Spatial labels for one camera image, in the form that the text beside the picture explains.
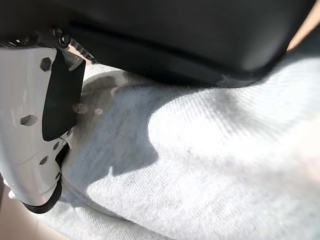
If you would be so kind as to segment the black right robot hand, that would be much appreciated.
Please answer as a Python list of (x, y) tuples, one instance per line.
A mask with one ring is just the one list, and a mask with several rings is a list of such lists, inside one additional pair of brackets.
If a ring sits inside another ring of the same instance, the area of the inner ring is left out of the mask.
[(62, 192), (64, 136), (86, 61), (183, 85), (240, 88), (286, 51), (313, 0), (3, 0), (0, 172), (31, 212)]

